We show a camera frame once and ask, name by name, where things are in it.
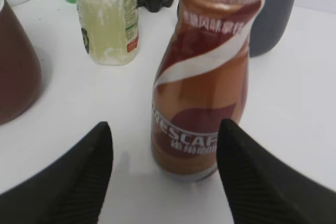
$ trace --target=white table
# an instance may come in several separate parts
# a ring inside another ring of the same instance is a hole
[[[0,126],[0,193],[108,121],[115,159],[101,224],[233,223],[218,174],[180,184],[159,171],[150,153],[152,83],[176,6],[156,14],[140,9],[140,51],[123,67],[99,66],[87,56],[75,5],[31,0],[14,8],[41,59],[44,88],[33,107]],[[295,7],[279,45],[250,61],[241,122],[274,155],[333,190],[335,31],[336,15]]]

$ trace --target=brown label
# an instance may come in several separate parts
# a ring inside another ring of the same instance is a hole
[[[217,132],[223,118],[231,118],[235,104],[221,109],[188,109],[171,122],[152,105],[153,127],[157,144],[176,157],[194,157],[216,153]]]

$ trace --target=yellowish liquid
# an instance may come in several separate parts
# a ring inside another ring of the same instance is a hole
[[[77,0],[86,48],[92,59],[102,65],[124,65],[137,54],[127,51],[123,0]]]

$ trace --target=white swirl stripe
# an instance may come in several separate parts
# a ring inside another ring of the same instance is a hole
[[[234,58],[245,43],[254,20],[255,18],[250,20],[239,34],[236,34],[214,50],[191,59],[180,61],[167,68],[155,82],[154,88],[161,84],[208,73]]]

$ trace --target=textured ridges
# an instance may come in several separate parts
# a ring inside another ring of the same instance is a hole
[[[113,163],[107,123],[45,170],[0,196],[0,223],[95,224]]]
[[[235,224],[333,224],[336,194],[276,159],[233,121],[220,127],[218,169]]]

